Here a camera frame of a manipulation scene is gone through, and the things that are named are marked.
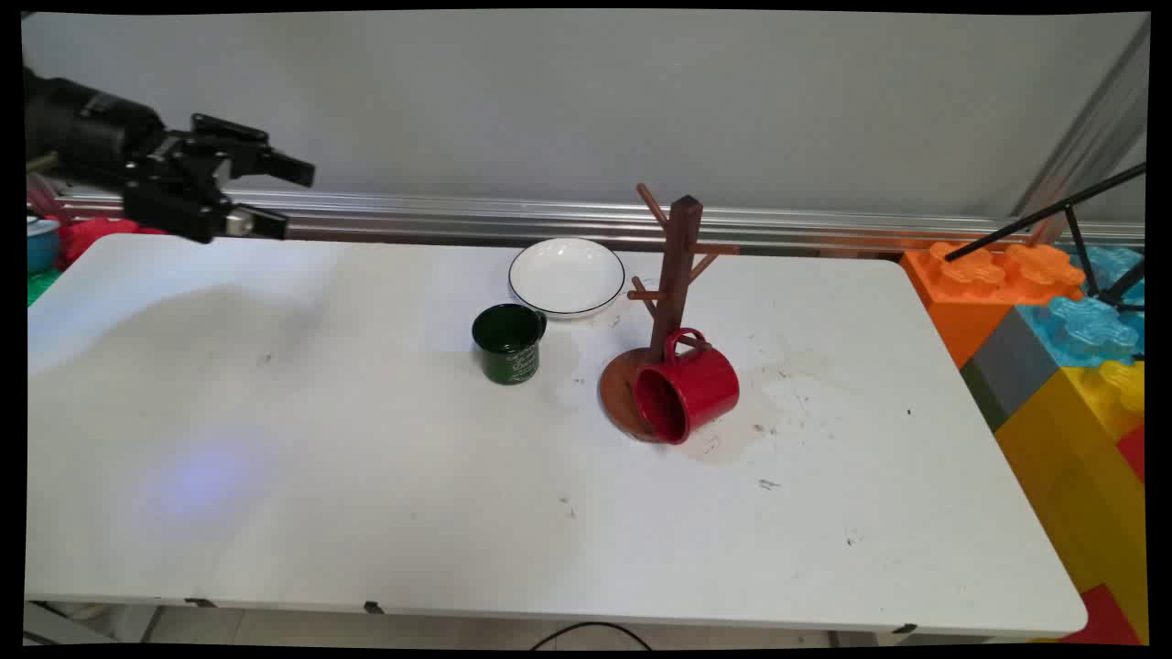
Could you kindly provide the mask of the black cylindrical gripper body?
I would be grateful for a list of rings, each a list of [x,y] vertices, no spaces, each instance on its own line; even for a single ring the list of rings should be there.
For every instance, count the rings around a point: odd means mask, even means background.
[[[158,113],[109,91],[23,70],[27,174],[105,191],[217,191],[232,155],[214,137],[168,128]]]

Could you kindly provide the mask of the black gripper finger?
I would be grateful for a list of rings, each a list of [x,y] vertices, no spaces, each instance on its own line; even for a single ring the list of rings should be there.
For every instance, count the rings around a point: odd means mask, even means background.
[[[219,237],[258,238],[284,242],[288,217],[233,201],[205,201],[196,192],[179,193],[156,182],[129,182],[123,188],[123,212],[171,236],[195,243]]]
[[[191,125],[193,145],[226,161],[231,179],[268,176],[305,188],[314,184],[316,167],[277,150],[271,145],[267,131],[206,113],[195,113]]]

